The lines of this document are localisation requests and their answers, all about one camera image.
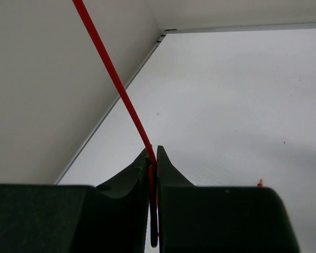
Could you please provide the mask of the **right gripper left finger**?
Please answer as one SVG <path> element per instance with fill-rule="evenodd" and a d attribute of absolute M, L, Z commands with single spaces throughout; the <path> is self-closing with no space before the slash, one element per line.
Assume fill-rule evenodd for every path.
<path fill-rule="evenodd" d="M 143 252 L 146 151 L 94 186 L 0 184 L 0 252 Z"/>

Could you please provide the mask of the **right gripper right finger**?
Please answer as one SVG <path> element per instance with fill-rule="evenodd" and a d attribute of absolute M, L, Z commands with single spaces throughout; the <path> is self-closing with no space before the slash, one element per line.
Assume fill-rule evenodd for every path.
<path fill-rule="evenodd" d="M 160 252 L 299 252 L 279 195 L 267 187 L 198 187 L 157 149 Z"/>

